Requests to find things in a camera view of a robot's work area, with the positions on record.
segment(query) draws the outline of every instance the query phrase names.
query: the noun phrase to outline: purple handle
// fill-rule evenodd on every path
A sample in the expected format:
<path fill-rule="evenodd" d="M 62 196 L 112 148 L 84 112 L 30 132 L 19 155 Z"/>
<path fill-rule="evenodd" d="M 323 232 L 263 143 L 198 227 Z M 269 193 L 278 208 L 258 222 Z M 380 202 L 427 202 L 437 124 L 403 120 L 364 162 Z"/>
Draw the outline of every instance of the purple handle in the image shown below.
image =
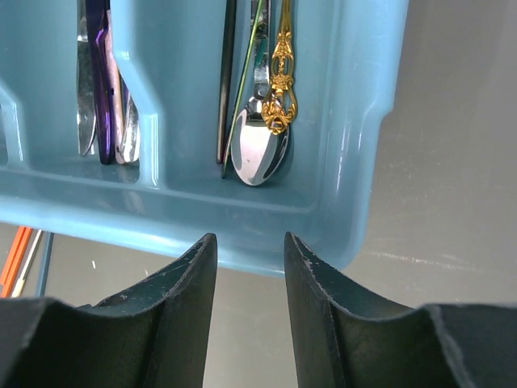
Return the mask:
<path fill-rule="evenodd" d="M 95 114 L 97 115 L 97 141 L 102 164 L 115 159 L 115 125 L 111 84 L 107 72 L 106 35 L 108 31 L 106 0 L 86 0 L 86 27 L 90 45 L 94 79 Z"/>

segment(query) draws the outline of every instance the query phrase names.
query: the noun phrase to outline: cutlery tray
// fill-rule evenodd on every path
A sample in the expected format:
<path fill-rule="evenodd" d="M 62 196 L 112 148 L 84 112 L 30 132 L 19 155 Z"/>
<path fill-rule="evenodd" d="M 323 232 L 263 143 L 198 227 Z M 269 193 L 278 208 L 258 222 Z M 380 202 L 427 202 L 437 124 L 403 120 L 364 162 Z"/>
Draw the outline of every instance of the cutlery tray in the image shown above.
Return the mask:
<path fill-rule="evenodd" d="M 250 35 L 250 0 L 237 3 L 230 104 Z M 299 113 L 283 165 L 251 188 L 216 164 L 225 0 L 111 0 L 136 166 L 78 155 L 76 2 L 1 1 L 0 221 L 170 256 L 213 232 L 221 265 L 263 274 L 283 273 L 292 231 L 343 268 L 366 229 L 407 3 L 293 0 Z"/>

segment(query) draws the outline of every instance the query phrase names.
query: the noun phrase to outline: gold ornate handle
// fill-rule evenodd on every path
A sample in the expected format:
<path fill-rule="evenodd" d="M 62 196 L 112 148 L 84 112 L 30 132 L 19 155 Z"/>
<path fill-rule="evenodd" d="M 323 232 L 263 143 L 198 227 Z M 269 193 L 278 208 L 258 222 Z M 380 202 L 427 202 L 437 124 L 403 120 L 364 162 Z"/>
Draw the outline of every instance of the gold ornate handle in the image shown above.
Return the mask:
<path fill-rule="evenodd" d="M 270 89 L 263 100 L 262 118 L 271 133 L 280 135 L 296 118 L 298 104 L 292 86 L 294 78 L 294 54 L 292 52 L 291 0 L 282 1 L 280 27 L 276 46 L 271 57 Z M 286 97 L 291 106 L 286 110 Z"/>

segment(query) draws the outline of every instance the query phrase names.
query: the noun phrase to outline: gray table surface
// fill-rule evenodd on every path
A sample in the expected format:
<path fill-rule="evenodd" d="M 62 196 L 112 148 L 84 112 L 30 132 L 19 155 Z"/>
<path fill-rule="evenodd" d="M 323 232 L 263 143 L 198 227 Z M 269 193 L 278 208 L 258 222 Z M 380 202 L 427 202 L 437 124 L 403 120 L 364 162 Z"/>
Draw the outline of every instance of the gray table surface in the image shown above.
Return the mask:
<path fill-rule="evenodd" d="M 517 301 L 516 20 L 517 0 L 410 3 L 368 234 L 344 270 L 360 284 L 409 306 Z M 15 231 L 0 224 L 0 251 Z M 47 294 L 96 303 L 169 261 L 56 236 Z M 219 270 L 205 386 L 296 386 L 283 280 Z"/>

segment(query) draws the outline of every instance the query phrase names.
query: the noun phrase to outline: orange chopstick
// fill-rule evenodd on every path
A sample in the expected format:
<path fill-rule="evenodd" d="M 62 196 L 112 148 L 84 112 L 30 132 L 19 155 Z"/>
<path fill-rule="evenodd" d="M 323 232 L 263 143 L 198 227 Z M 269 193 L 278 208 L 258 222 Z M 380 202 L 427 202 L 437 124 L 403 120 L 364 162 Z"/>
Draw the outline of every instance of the orange chopstick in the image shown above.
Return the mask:
<path fill-rule="evenodd" d="M 2 288 L 2 293 L 0 297 L 8 297 L 11 295 L 11 291 L 16 282 L 16 277 L 18 275 L 18 270 L 20 265 L 22 264 L 23 257 L 25 256 L 25 250 L 27 250 L 27 245 L 29 240 L 31 239 L 32 228 L 25 227 L 23 231 L 23 236 L 20 240 L 20 244 L 18 250 L 16 251 L 15 257 L 13 259 L 13 263 L 9 273 L 7 274 L 6 281 Z"/>
<path fill-rule="evenodd" d="M 4 285 L 6 283 L 7 275 L 9 275 L 9 272 L 11 271 L 13 259 L 15 258 L 16 251 L 19 249 L 19 244 L 22 240 L 24 231 L 25 226 L 20 226 L 16 232 L 15 240 L 13 241 L 13 245 L 11 245 L 11 250 L 7 256 L 6 264 L 3 266 L 2 276 L 0 276 L 0 285 Z"/>

